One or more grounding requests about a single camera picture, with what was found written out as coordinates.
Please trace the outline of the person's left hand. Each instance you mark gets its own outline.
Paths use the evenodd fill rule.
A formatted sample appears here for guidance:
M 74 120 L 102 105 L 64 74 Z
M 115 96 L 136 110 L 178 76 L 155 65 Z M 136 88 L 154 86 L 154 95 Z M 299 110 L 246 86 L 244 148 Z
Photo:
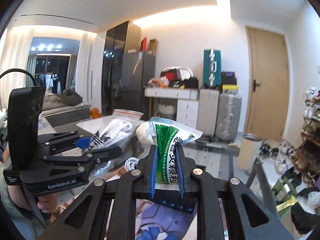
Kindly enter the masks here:
M 58 193 L 51 193 L 35 197 L 36 212 L 39 213 L 37 216 L 43 223 L 49 224 L 54 221 L 53 213 L 57 210 L 58 196 Z

